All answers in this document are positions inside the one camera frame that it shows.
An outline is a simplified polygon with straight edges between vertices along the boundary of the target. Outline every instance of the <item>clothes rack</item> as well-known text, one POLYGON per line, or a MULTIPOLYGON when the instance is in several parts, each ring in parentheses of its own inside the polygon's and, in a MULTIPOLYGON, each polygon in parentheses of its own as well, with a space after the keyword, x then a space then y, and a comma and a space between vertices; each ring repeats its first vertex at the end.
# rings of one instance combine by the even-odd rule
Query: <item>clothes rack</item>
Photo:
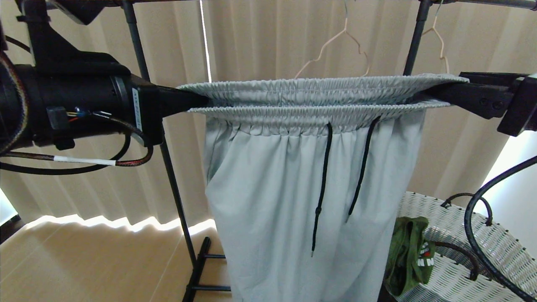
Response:
MULTIPOLYGON (((136 54, 136 59, 138 62, 138 67, 140 68, 141 76, 144 80, 150 81, 149 72, 147 69, 146 59, 143 53, 142 43, 140 40, 140 34, 138 32, 136 15, 133 8, 133 3, 136 1, 123 0, 122 7, 125 12, 125 19, 129 27, 130 37, 133 42, 134 51, 136 54)), ((501 5, 509 6, 514 8, 524 8, 537 11, 537 0, 444 0, 444 4, 453 3, 453 2, 467 2, 467 3, 478 3, 478 4, 492 4, 492 5, 501 5)), ((436 0, 420 0, 419 9, 416 18, 416 25, 414 28, 414 33, 412 35, 412 41, 410 44, 407 61, 405 63, 403 75, 411 75, 412 69, 414 67, 416 56, 419 49, 419 44, 421 42, 425 22, 427 21, 427 16, 429 14, 429 8, 433 3, 439 3, 436 0)), ((207 259, 225 259, 225 255, 210 254, 209 249, 211 247, 211 239, 207 236, 204 238, 201 245, 198 256, 196 256, 194 251, 194 246, 192 244, 192 239, 188 231, 188 224, 186 223, 185 212, 183 209, 183 203, 179 194, 179 188, 177 187, 177 180, 175 178, 175 173, 173 170, 173 164, 171 162, 170 152, 166 142, 165 135, 163 133, 163 143, 160 146, 162 157, 164 160, 164 165, 166 168, 166 173, 168 174, 168 180, 170 182, 172 194, 174 201, 176 203, 177 212, 179 214, 179 219, 181 221, 181 228, 183 229, 186 246, 188 248, 188 255, 192 262, 192 274, 188 285, 186 286, 186 291, 183 296, 183 302, 194 301, 197 291, 222 291, 230 292, 231 288, 229 286, 221 285, 202 285, 199 284, 201 274, 207 259)))

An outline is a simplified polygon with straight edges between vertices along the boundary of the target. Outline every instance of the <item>white cable label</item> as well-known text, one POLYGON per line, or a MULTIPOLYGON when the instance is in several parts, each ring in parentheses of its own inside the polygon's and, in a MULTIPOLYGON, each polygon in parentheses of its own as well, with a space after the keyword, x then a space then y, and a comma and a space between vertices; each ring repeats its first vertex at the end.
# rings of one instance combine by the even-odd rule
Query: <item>white cable label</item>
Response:
POLYGON ((142 131, 142 116, 140 115, 140 99, 138 90, 133 88, 134 118, 136 119, 136 128, 142 131))
POLYGON ((77 162, 77 163, 92 163, 92 164, 103 164, 105 166, 115 166, 115 161, 111 160, 98 160, 98 159, 77 159, 75 157, 67 156, 54 156, 55 162, 77 162))

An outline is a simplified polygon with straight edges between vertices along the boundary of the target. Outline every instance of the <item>black metal rack base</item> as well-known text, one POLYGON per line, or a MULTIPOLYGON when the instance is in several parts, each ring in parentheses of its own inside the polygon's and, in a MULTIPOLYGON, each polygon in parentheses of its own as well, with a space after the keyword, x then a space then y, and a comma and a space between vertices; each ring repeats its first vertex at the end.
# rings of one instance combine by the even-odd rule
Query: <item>black metal rack base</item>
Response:
MULTIPOLYGON (((138 27, 136 23, 136 15, 133 8, 134 1, 123 0, 123 10, 125 12, 125 18, 127 20, 130 37, 133 41, 134 51, 136 53, 136 59, 138 61, 138 67, 140 68, 141 76, 144 80, 150 81, 149 72, 147 69, 147 63, 145 56, 143 54, 142 43, 140 40, 140 34, 138 32, 138 27)), ((410 75, 412 73, 412 68, 416 60, 416 55, 418 53, 419 43, 421 41, 425 21, 427 20, 427 14, 429 12, 429 7, 432 5, 433 0, 420 0, 418 16, 416 20, 416 27, 414 29, 414 34, 412 36, 412 43, 410 45, 407 62, 405 64, 403 75, 410 75)), ((173 198, 177 206, 177 212, 179 213, 179 218, 181 220, 181 228, 183 229, 185 242, 188 248, 188 254, 192 262, 192 274, 190 276, 190 281, 186 286, 185 295, 183 296, 183 302, 192 302, 194 301, 195 295, 198 291, 220 291, 220 292, 230 292, 231 288, 229 286, 221 285, 202 285, 199 284, 201 279, 201 274, 205 267, 205 262, 207 259, 225 259, 224 255, 210 254, 209 248, 211 247, 211 239, 205 237, 201 245, 200 252, 196 257, 194 246, 192 244, 192 239, 190 237, 190 232, 188 231, 188 224, 186 223, 185 212, 183 209, 183 203, 181 202, 181 197, 179 194, 179 189, 177 187, 177 181, 175 178, 175 173, 173 171, 173 165, 171 162, 170 152, 168 150, 168 145, 166 143, 166 137, 164 136, 163 143, 161 145, 161 152, 164 160, 164 165, 166 167, 166 172, 168 174, 168 179, 170 181, 170 186, 173 193, 173 198)))

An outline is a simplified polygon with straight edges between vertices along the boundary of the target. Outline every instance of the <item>beige curtain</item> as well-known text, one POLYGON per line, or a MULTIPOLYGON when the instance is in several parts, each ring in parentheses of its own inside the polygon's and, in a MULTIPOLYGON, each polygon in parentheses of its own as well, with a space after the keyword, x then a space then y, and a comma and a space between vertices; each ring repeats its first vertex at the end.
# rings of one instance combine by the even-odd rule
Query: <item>beige curtain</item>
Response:
MULTIPOLYGON (((6 34, 27 42, 24 24, 15 16, 14 1, 2 1, 2 23, 6 34)), ((207 68, 199 2, 140 3, 135 5, 140 35, 152 82, 175 87, 206 82, 207 68)), ((52 26, 82 50, 108 52, 139 75, 125 15, 121 8, 106 8, 89 26, 77 25, 62 12, 49 12, 52 26)), ((8 55, 15 63, 31 63, 31 57, 14 46, 8 55)), ((205 133, 203 116, 178 114, 165 119, 165 131, 189 225, 209 218, 204 194, 201 150, 205 133)), ((123 144, 120 135, 76 141, 65 152, 77 157, 106 158, 123 144)), ((139 158, 145 149, 135 140, 126 156, 139 158)), ((54 147, 32 148, 34 152, 62 154, 54 147)), ((69 164, 6 160, 37 167, 72 167, 69 164)), ((137 168, 106 168, 75 176, 34 176, 2 170, 0 186, 22 219, 42 215, 82 218, 103 215, 115 220, 127 217, 131 224, 154 216, 160 223, 178 217, 159 148, 152 160, 137 168)))
MULTIPOLYGON (((419 1, 348 1, 349 31, 369 55, 369 75, 403 73, 418 6, 419 1)), ((343 0, 204 2, 213 79, 294 77, 343 28, 344 7, 343 0)), ((426 28, 437 7, 431 7, 426 28)), ((451 73, 534 73, 536 17, 530 10, 502 6, 443 5, 437 30, 446 42, 451 73)), ((444 73, 439 53, 436 36, 424 36, 413 73, 444 73)), ((352 40, 341 37, 301 77, 360 76, 366 66, 352 40)), ((458 107, 430 110, 409 190, 439 198, 476 191, 507 140, 496 132, 498 123, 458 107)))
MULTIPOLYGON (((208 80, 198 1, 135 4, 151 80, 178 86, 208 80)), ((370 75, 402 74, 419 1, 348 1, 349 31, 371 60, 370 75)), ((431 8, 432 24, 436 5, 431 8)), ((27 41, 24 25, 16 22, 13 1, 2 1, 7 34, 27 41)), ((208 54, 214 81, 292 78, 321 46, 344 25, 344 2, 317 0, 204 1, 208 54)), ((453 3, 443 5, 437 29, 446 41, 451 73, 537 70, 537 13, 501 6, 453 3)), ((107 8, 89 26, 74 24, 59 11, 52 25, 87 51, 109 52, 139 74, 123 11, 107 8)), ((15 47, 16 63, 31 58, 15 47)), ((366 61, 347 37, 326 49, 302 77, 359 76, 366 61)), ((438 60, 440 43, 433 34, 420 46, 414 74, 444 73, 438 60)), ((475 191, 484 180, 507 137, 496 132, 499 120, 483 120, 457 107, 430 110, 416 170, 409 190, 446 198, 475 191)), ((166 135, 190 225, 209 218, 201 167, 204 118, 182 113, 165 120, 166 135)), ((122 137, 77 141, 70 155, 105 158, 119 150, 122 137)), ((41 152, 55 153, 54 148, 41 152)), ((128 156, 144 150, 136 146, 128 156)), ((51 167, 39 162, 14 163, 51 167)), ((127 216, 136 223, 155 216, 165 223, 177 217, 162 157, 157 149, 138 168, 107 168, 78 176, 28 176, 0 172, 0 186, 23 219, 43 214, 77 213, 83 218, 127 216)))

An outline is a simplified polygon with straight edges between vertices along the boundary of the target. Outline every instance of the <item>floor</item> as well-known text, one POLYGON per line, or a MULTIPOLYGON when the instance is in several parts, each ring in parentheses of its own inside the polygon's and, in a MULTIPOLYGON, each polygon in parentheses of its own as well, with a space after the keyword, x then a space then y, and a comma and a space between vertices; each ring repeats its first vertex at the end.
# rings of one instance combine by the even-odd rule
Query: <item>floor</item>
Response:
MULTIPOLYGON (((193 236, 196 251, 216 230, 193 236)), ((176 228, 133 232, 104 224, 26 225, 0 245, 0 301, 181 301, 192 267, 176 228)), ((225 260, 208 260, 201 281, 227 285, 225 260)), ((196 301, 231 301, 230 293, 198 292, 196 301)))

